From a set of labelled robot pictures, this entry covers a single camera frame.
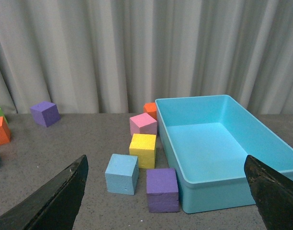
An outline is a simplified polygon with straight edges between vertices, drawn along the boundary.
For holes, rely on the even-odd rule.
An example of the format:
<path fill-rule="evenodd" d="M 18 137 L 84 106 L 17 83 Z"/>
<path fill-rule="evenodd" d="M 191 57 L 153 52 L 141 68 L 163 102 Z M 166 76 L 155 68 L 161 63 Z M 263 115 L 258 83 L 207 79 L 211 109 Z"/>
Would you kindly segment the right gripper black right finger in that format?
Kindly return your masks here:
<path fill-rule="evenodd" d="M 252 155 L 244 171 L 266 229 L 293 230 L 293 181 Z"/>

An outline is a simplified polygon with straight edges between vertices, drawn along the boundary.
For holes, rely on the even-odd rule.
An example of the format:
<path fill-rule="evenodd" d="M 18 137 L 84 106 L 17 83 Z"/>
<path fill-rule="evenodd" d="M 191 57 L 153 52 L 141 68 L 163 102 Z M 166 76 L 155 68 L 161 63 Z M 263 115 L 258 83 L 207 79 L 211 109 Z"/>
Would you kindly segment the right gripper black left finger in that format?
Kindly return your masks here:
<path fill-rule="evenodd" d="M 0 216 L 0 230 L 70 230 L 79 212 L 88 176 L 82 155 L 21 203 Z"/>

